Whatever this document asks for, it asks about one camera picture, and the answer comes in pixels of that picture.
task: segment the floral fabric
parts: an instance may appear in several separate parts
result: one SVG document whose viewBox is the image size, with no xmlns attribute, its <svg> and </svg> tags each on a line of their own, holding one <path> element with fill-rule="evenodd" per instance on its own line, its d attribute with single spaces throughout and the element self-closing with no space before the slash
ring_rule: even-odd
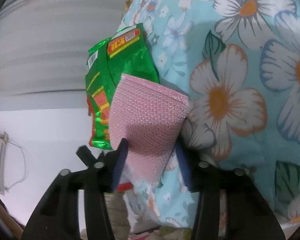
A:
<svg viewBox="0 0 300 240">
<path fill-rule="evenodd" d="M 161 84 L 193 102 L 188 146 L 244 169 L 282 225 L 300 223 L 300 1 L 134 0 L 119 28 L 140 22 Z M 193 225 L 175 155 L 157 187 L 128 195 L 137 214 Z"/>
</svg>

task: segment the white cord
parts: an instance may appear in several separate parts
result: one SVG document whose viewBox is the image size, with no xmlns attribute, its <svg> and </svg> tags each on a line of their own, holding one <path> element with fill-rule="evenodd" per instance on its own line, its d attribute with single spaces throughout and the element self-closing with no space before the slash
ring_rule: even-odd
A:
<svg viewBox="0 0 300 240">
<path fill-rule="evenodd" d="M 21 150 L 21 153 L 22 153 L 22 156 L 23 156 L 23 163 L 24 163 L 24 167 L 25 167 L 25 171 L 23 173 L 23 177 L 22 179 L 16 181 L 15 183 L 13 183 L 11 186 L 9 187 L 4 187 L 4 189 L 9 192 L 9 190 L 14 187 L 16 184 L 19 184 L 21 182 L 23 182 L 25 179 L 26 179 L 26 174 L 27 174 L 27 167 L 26 167 L 26 157 L 25 157 L 25 154 L 23 152 L 23 150 L 26 150 L 24 149 L 22 146 L 20 146 L 18 143 L 16 143 L 15 141 L 11 140 L 11 141 L 8 141 L 8 143 L 11 143 L 12 145 L 18 147 L 20 150 Z"/>
</svg>

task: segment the red label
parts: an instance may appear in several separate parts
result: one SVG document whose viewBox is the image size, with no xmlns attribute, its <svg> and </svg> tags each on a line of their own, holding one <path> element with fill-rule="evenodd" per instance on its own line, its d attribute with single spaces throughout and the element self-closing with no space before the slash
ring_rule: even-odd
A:
<svg viewBox="0 0 300 240">
<path fill-rule="evenodd" d="M 140 29 L 134 29 L 118 38 L 110 41 L 108 44 L 108 54 L 111 54 L 125 45 L 127 42 L 131 41 L 133 38 L 140 35 Z"/>
</svg>

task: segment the green snack bag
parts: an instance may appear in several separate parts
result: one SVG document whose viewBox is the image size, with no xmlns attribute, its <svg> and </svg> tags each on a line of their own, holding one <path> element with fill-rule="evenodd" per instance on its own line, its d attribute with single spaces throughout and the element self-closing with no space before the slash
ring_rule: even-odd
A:
<svg viewBox="0 0 300 240">
<path fill-rule="evenodd" d="M 110 106 L 122 73 L 159 83 L 143 33 L 142 23 L 127 27 L 89 50 L 85 82 L 89 113 L 93 116 L 91 146 L 112 150 Z"/>
</svg>

